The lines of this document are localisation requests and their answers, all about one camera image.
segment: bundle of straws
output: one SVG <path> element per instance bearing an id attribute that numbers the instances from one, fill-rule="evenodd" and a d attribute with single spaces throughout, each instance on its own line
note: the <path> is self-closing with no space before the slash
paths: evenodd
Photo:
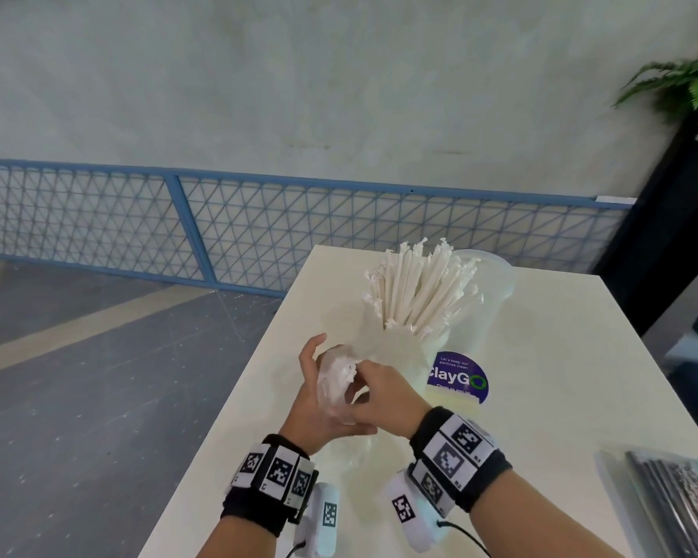
<path id="1" fill-rule="evenodd" d="M 477 286 L 465 293 L 478 259 L 462 264 L 446 239 L 425 257 L 426 241 L 385 251 L 380 266 L 366 274 L 370 292 L 364 296 L 383 329 L 405 327 L 422 342 L 441 337 L 478 294 Z"/>

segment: metal grid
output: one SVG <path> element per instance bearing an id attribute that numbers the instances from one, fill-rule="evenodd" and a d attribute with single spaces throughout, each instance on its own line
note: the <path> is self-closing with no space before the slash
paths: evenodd
<path id="1" fill-rule="evenodd" d="M 0 255 L 202 281 L 163 176 L 0 165 Z"/>
<path id="2" fill-rule="evenodd" d="M 432 243 L 446 237 L 455 248 L 493 252 L 514 265 L 587 272 L 626 213 L 582 205 L 584 198 L 568 205 L 561 196 L 521 203 L 511 194 L 506 200 L 434 196 L 430 189 L 422 189 L 426 195 L 364 189 L 369 184 L 180 181 L 216 280 L 272 291 L 288 290 L 314 245 L 384 251 L 423 236 Z"/>

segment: tile floor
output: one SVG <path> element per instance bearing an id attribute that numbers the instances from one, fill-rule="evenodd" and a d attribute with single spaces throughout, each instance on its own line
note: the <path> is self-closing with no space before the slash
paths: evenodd
<path id="1" fill-rule="evenodd" d="M 159 289 L 6 263 L 0 344 Z M 279 305 L 213 291 L 0 370 L 0 556 L 137 556 Z"/>

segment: table top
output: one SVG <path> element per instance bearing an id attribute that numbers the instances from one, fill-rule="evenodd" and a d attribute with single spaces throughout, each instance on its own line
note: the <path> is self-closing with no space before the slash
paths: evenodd
<path id="1" fill-rule="evenodd" d="M 218 521 L 223 493 L 252 444 L 283 422 L 302 381 L 298 352 L 328 333 L 350 344 L 362 320 L 364 272 L 382 254 L 316 246 L 266 330 L 176 492 L 142 558 L 195 556 Z M 625 556 L 633 553 L 596 469 L 607 446 L 643 446 L 698 458 L 698 427 L 599 277 L 517 269 L 476 361 L 490 383 L 481 425 L 514 469 Z M 321 480 L 341 490 L 335 556 L 416 556 L 391 506 L 374 494 L 411 461 L 408 442 L 380 433 L 363 471 L 316 456 Z M 451 520 L 470 528 L 459 510 Z M 292 547 L 293 527 L 276 556 Z M 428 556 L 476 556 L 451 533 Z"/>

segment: person's right hand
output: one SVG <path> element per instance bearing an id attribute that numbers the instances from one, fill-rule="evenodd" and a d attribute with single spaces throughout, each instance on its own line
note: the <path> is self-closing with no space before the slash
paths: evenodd
<path id="1" fill-rule="evenodd" d="M 354 421 L 410 439 L 432 406 L 392 366 L 363 360 L 356 369 L 370 391 L 347 408 Z"/>

